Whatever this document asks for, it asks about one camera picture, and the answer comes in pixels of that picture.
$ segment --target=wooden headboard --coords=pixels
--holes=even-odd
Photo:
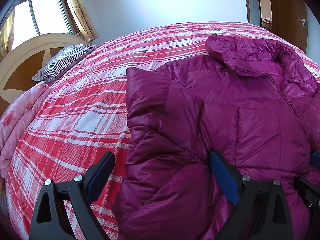
[[[88,43],[69,34],[43,34],[22,43],[0,62],[0,116],[20,95],[38,83],[31,78],[69,44]]]

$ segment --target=wooden door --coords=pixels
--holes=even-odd
[[[306,52],[308,22],[303,0],[270,0],[272,32]]]

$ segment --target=puffer jacket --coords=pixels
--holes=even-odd
[[[320,182],[309,162],[320,147],[316,79],[276,40],[212,35],[206,50],[155,72],[127,70],[131,141],[112,207],[119,239],[214,239],[233,205],[208,166],[212,150],[242,175],[280,180],[302,239],[310,213],[292,183]]]

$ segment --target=metal bolt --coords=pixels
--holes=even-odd
[[[51,182],[52,182],[51,179],[46,179],[46,180],[44,181],[44,184],[48,186],[48,185],[51,184]]]
[[[81,181],[82,180],[82,176],[81,175],[77,175],[74,178],[75,181]]]
[[[251,177],[249,175],[243,175],[242,179],[246,182],[249,182],[251,180]]]
[[[279,186],[281,183],[278,179],[274,179],[273,184],[275,184],[276,186]]]

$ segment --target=plaid bedsheet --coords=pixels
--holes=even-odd
[[[28,239],[43,182],[71,180],[97,163],[106,151],[116,166],[92,210],[110,237],[117,224],[110,205],[123,176],[130,132],[125,106],[126,69],[155,70],[171,60],[204,54],[209,35],[283,39],[247,23],[191,22],[152,28],[106,42],[75,65],[53,86],[33,122],[22,135],[6,184],[9,215],[22,239]],[[294,47],[320,81],[320,67]],[[70,203],[65,203],[77,239],[84,239]]]

